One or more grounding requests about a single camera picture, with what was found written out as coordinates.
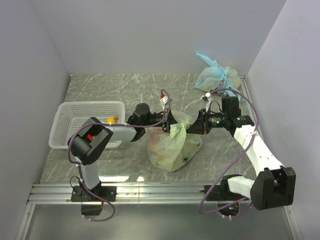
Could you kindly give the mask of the light green plastic bag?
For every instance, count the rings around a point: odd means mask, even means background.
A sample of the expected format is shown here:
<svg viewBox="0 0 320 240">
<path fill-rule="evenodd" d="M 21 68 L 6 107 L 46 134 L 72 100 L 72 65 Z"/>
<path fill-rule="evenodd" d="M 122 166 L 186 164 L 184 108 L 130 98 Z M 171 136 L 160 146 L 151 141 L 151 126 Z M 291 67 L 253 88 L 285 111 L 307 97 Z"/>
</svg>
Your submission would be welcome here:
<svg viewBox="0 0 320 240">
<path fill-rule="evenodd" d="M 187 164 L 200 150 L 203 141 L 200 135 L 187 133 L 192 118 L 181 111 L 172 111 L 177 123 L 170 132 L 153 128 L 149 134 L 147 153 L 151 163 L 166 172 L 175 172 Z"/>
</svg>

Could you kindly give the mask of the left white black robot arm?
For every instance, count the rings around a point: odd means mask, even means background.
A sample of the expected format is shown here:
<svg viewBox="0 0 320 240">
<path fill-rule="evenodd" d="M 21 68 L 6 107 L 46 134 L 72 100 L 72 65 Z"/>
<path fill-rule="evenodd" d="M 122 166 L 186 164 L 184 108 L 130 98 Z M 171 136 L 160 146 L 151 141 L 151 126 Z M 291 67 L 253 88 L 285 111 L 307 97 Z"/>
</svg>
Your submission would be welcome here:
<svg viewBox="0 0 320 240">
<path fill-rule="evenodd" d="M 78 164 L 78 182 L 84 197 L 95 201 L 104 196 L 97 160 L 109 142 L 136 142 L 146 133 L 147 127 L 162 128 L 168 132 L 170 126 L 176 123 L 170 109 L 151 113 L 146 103 L 138 104 L 123 124 L 104 123 L 96 117 L 89 118 L 68 142 L 68 152 Z"/>
</svg>

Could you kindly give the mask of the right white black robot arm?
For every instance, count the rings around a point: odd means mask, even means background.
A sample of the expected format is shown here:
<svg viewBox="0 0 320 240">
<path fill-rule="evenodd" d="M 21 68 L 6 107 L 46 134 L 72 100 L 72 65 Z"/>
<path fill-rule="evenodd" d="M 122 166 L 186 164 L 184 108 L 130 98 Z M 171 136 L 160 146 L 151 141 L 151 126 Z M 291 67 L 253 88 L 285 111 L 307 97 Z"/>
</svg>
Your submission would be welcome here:
<svg viewBox="0 0 320 240">
<path fill-rule="evenodd" d="M 199 111 L 188 134 L 205 135 L 213 128 L 224 128 L 241 145 L 249 158 L 256 179 L 239 174 L 226 175 L 215 187 L 205 186 L 207 201 L 237 201 L 247 198 L 257 210 L 289 206 L 294 201 L 296 173 L 285 167 L 269 150 L 248 115 L 242 115 L 237 97 L 224 97 L 218 113 Z"/>
</svg>

